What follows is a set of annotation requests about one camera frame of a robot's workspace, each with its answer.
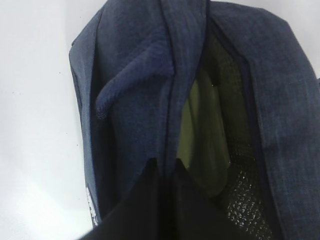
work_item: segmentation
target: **green fabric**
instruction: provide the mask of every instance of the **green fabric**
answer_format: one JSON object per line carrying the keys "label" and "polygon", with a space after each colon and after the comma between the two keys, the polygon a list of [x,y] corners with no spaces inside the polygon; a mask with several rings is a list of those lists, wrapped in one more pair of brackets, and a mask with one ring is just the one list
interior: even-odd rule
{"label": "green fabric", "polygon": [[182,113],[178,158],[209,197],[227,183],[230,157],[219,93],[200,70]]}

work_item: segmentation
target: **bag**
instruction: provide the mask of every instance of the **bag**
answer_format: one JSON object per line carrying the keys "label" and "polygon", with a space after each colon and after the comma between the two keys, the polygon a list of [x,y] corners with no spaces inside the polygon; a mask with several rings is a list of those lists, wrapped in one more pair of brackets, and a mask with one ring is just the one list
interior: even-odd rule
{"label": "bag", "polygon": [[320,238],[320,94],[290,26],[206,0],[108,0],[70,65],[83,239]]}

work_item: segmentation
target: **white surface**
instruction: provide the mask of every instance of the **white surface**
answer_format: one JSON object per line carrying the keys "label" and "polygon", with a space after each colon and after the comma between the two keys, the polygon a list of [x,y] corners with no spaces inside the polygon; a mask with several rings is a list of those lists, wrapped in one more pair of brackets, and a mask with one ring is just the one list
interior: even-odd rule
{"label": "white surface", "polygon": [[[320,77],[319,0],[236,0],[286,19]],[[104,0],[0,0],[0,239],[91,228],[68,52]]]}

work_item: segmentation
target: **blue fabric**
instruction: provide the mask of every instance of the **blue fabric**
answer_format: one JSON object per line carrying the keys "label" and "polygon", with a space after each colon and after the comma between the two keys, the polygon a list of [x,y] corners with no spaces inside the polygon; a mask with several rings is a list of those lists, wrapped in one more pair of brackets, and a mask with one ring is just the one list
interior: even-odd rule
{"label": "blue fabric", "polygon": [[171,177],[207,5],[108,0],[74,41],[85,180],[99,219],[128,195],[149,159]]}
{"label": "blue fabric", "polygon": [[289,25],[259,8],[211,4],[211,17],[249,63],[263,163],[286,240],[320,236],[320,95]]}

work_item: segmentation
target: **black mesh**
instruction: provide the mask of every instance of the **black mesh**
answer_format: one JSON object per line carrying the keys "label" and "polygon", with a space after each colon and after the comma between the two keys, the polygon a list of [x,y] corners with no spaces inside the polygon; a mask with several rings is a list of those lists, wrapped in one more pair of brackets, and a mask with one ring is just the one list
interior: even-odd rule
{"label": "black mesh", "polygon": [[216,39],[210,51],[218,67],[219,96],[230,154],[226,188],[216,199],[227,217],[257,240],[271,240],[264,214],[258,170],[251,146],[240,70]]}

